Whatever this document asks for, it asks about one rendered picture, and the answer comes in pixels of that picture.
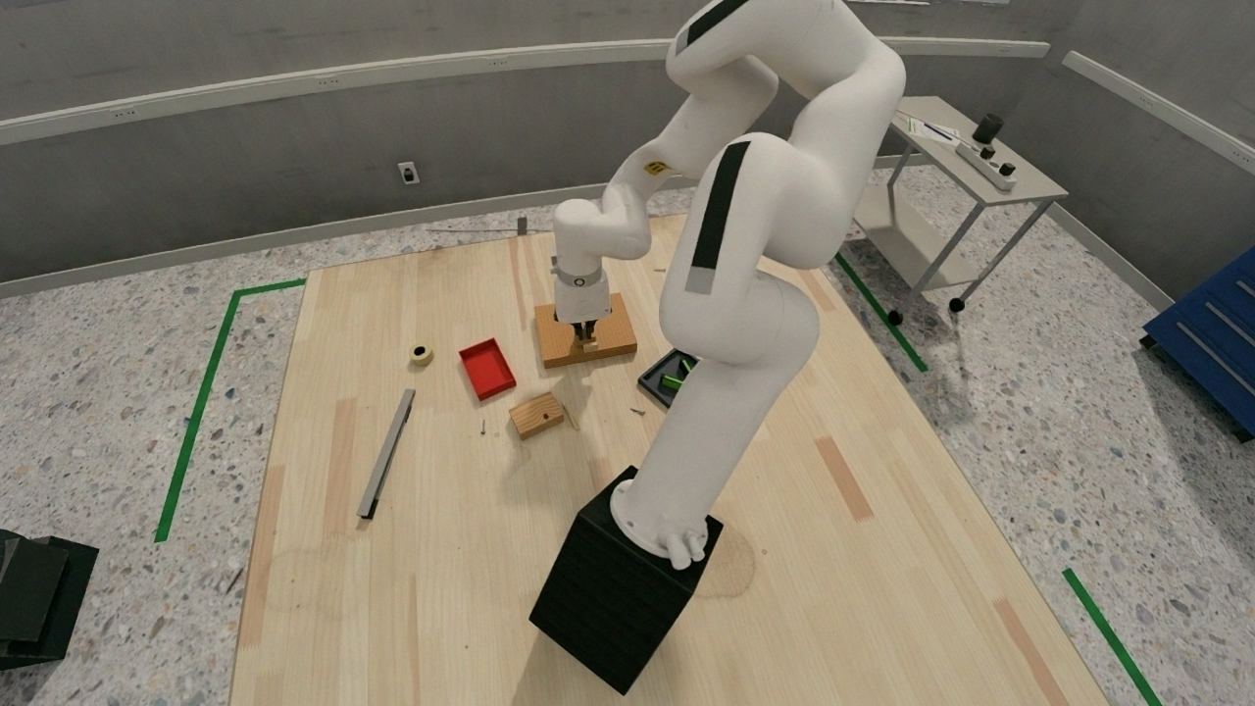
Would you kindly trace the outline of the red open tray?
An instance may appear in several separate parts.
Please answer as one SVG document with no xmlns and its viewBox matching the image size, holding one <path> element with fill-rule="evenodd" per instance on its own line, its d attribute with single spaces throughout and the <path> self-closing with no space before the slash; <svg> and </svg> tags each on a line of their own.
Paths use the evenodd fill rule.
<svg viewBox="0 0 1255 706">
<path fill-rule="evenodd" d="M 511 372 L 496 339 L 476 344 L 474 347 L 459 350 L 459 357 L 479 401 L 496 396 L 510 387 L 516 387 L 515 374 Z"/>
</svg>

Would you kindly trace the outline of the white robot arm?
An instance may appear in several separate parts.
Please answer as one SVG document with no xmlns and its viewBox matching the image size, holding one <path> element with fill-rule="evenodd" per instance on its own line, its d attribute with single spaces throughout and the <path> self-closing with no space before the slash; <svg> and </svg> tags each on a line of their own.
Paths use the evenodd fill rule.
<svg viewBox="0 0 1255 706">
<path fill-rule="evenodd" d="M 702 359 L 610 500 L 628 539 L 681 571 L 705 557 L 704 519 L 820 341 L 820 310 L 756 270 L 761 255 L 793 270 L 835 258 L 906 71 L 841 0 L 713 0 L 678 31 L 665 71 L 692 95 L 624 161 L 601 213 L 584 198 L 556 207 L 550 275 L 589 287 L 602 258 L 644 258 L 648 199 L 671 176 L 702 179 L 659 303 L 666 341 Z M 776 98 L 777 75 L 808 107 L 788 140 L 743 135 Z"/>
</svg>

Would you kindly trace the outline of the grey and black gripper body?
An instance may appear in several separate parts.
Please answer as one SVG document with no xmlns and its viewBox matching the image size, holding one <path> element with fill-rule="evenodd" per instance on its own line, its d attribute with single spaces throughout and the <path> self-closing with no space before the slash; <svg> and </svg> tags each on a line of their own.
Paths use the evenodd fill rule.
<svg viewBox="0 0 1255 706">
<path fill-rule="evenodd" d="M 555 276 L 555 307 L 561 325 L 574 325 L 594 319 L 607 319 L 611 313 L 611 300 L 607 276 L 602 276 L 589 287 L 572 287 Z"/>
</svg>

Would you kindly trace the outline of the grey long flat bar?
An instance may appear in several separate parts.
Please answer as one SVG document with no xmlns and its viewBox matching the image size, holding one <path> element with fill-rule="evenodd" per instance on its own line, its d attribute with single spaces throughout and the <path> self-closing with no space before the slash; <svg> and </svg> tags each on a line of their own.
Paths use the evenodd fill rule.
<svg viewBox="0 0 1255 706">
<path fill-rule="evenodd" d="M 397 451 L 398 441 L 402 436 L 402 430 L 410 415 L 410 405 L 413 403 L 414 394 L 414 389 L 405 387 L 400 405 L 397 408 L 393 424 L 388 431 L 387 439 L 382 444 L 379 459 L 376 459 L 376 465 L 371 472 L 371 479 L 369 479 L 360 507 L 356 510 L 356 517 L 361 517 L 361 519 L 371 520 L 374 518 L 376 504 L 379 504 L 379 499 L 382 497 L 382 487 L 385 484 L 394 453 Z"/>
</svg>

